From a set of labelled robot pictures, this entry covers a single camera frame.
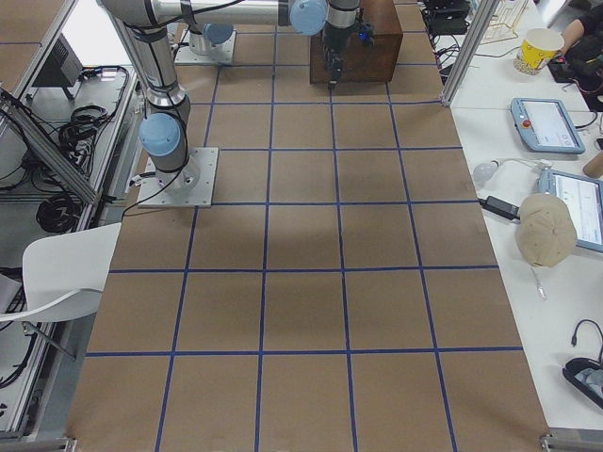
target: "power adapter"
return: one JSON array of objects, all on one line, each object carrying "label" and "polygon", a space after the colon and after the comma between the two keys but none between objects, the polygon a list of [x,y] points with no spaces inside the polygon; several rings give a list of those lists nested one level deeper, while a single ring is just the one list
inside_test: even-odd
[{"label": "power adapter", "polygon": [[489,196],[485,200],[480,198],[480,205],[483,210],[497,214],[500,217],[514,220],[519,219],[519,207],[510,204],[494,196]]}]

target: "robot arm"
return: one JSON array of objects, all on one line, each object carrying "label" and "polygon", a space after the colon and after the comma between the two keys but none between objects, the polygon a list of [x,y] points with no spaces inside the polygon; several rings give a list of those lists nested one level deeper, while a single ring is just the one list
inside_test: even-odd
[{"label": "robot arm", "polygon": [[187,145],[190,100],[178,83],[167,25],[186,22],[199,32],[198,20],[202,24],[292,24],[311,36],[320,32],[327,17],[325,0],[97,1],[108,11],[145,90],[147,117],[139,137],[155,164],[157,181],[168,192],[193,189],[199,168]]},{"label": "robot arm", "polygon": [[278,24],[304,35],[325,24],[325,0],[98,0],[112,16],[124,47],[146,90],[151,109],[178,108],[186,121],[188,100],[178,84],[167,37],[168,24]]},{"label": "robot arm", "polygon": [[330,0],[327,23],[322,30],[325,68],[330,74],[329,90],[341,79],[342,54],[354,33],[360,36],[364,45],[372,45],[372,28],[363,20],[360,0]]}]

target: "electronic device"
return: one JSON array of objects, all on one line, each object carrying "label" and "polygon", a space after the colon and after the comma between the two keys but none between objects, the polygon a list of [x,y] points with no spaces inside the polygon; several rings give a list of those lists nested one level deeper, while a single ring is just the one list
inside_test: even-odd
[{"label": "electronic device", "polygon": [[556,56],[547,64],[553,79],[557,83],[573,83],[576,73],[565,59],[565,56]]},{"label": "electronic device", "polygon": [[536,153],[584,153],[586,148],[562,101],[515,98],[511,114],[522,141]]},{"label": "electronic device", "polygon": [[33,87],[72,87],[81,72],[82,63],[61,34],[34,80]]},{"label": "electronic device", "polygon": [[538,191],[565,201],[578,234],[579,247],[603,252],[602,181],[545,169],[538,181]]}]

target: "white table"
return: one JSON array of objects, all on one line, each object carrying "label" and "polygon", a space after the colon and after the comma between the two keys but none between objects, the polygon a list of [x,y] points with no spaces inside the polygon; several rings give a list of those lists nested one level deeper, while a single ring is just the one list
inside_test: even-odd
[{"label": "white table", "polygon": [[[544,27],[536,7],[530,4],[517,29],[519,38],[481,45],[480,54],[500,55],[519,46],[525,32]],[[509,106],[515,97],[560,99],[574,124],[589,122],[593,114],[576,87],[563,89],[548,69],[526,75],[513,67],[516,51],[501,58],[474,56],[451,110],[470,170],[495,158],[550,160],[554,169],[581,174],[596,155],[595,139],[601,137],[599,120],[580,131],[587,152],[583,155],[531,153],[514,129]],[[478,195],[493,195],[516,205],[536,191],[540,171],[518,162],[506,162]],[[553,268],[539,267],[536,275],[546,291],[543,299],[530,265],[515,243],[516,224],[484,211],[486,226],[497,256],[515,322],[530,363],[530,370],[546,421],[551,428],[603,430],[603,411],[567,382],[563,365],[572,358],[596,359],[601,340],[595,328],[584,325],[576,347],[570,344],[582,318],[603,327],[603,254],[576,249]]]}]

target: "white light bulb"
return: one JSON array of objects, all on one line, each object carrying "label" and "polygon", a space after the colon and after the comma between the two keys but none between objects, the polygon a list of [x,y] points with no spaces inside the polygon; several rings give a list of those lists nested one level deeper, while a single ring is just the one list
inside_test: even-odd
[{"label": "white light bulb", "polygon": [[498,162],[492,161],[487,163],[480,163],[473,169],[473,180],[476,184],[484,184],[486,181],[492,179],[492,176],[498,170]]}]

